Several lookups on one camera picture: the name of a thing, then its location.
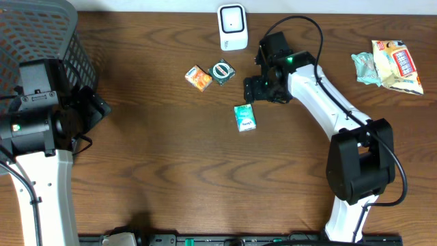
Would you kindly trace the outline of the teal Kleenex tissue packet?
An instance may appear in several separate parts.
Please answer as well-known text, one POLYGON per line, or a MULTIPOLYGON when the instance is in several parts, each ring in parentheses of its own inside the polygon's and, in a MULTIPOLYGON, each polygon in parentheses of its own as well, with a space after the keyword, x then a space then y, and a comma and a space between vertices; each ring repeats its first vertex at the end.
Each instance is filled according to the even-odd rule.
POLYGON ((235 106, 234 114, 240 132, 256 129, 257 124, 251 104, 235 106))

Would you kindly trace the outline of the yellow snack bag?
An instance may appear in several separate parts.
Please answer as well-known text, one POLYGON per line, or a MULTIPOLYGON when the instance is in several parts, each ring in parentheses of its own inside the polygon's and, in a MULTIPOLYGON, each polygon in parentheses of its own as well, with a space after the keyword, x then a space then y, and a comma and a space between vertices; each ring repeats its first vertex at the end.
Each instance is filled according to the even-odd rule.
POLYGON ((413 58, 402 40, 372 40, 373 61, 386 89, 423 95, 413 58))

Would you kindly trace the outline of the dark green round-logo packet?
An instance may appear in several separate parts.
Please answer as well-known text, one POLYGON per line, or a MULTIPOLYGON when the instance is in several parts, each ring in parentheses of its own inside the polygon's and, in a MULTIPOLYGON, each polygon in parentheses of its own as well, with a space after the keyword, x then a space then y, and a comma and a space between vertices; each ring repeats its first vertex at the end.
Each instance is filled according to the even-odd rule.
POLYGON ((236 74, 235 69, 224 59, 209 68, 208 72, 220 86, 226 84, 236 74))

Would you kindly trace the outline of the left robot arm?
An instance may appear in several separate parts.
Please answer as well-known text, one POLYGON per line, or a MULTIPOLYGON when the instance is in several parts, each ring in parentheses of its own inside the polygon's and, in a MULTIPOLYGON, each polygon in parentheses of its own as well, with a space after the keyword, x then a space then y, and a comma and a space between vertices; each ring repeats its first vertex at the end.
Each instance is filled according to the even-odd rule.
POLYGON ((26 245, 78 245, 71 175, 75 143, 111 112, 69 61, 21 63, 17 110, 1 116, 1 167, 11 175, 26 245))

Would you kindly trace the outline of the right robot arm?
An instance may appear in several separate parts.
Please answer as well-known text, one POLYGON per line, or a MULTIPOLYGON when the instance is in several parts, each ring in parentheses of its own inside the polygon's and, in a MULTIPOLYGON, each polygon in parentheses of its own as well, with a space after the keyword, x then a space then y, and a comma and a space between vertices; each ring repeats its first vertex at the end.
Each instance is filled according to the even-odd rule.
POLYGON ((369 205, 395 179, 391 125, 384 119, 373 121, 348 102, 315 57, 307 51, 293 52, 282 32, 259 41, 255 63, 261 74, 244 80, 245 100, 299 100, 328 137, 326 178, 335 201, 324 228, 326 237, 362 242, 369 205))

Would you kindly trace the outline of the orange tissue packet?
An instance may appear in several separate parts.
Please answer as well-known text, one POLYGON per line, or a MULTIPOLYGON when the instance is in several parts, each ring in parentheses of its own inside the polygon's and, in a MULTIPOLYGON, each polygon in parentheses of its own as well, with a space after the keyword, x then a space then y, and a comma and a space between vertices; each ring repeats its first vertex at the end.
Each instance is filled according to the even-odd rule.
POLYGON ((198 65, 194 65, 186 74, 185 79, 203 92, 213 81, 212 77, 204 72, 198 65))

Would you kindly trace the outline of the teal wipes packet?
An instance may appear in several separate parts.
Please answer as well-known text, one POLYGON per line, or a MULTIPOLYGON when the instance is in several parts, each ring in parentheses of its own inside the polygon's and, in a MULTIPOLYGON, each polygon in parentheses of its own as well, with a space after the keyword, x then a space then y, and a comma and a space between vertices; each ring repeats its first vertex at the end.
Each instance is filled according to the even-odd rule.
POLYGON ((351 58, 356 68, 356 80, 358 82, 365 85, 373 84, 378 87, 382 85, 371 53, 351 54, 351 58))

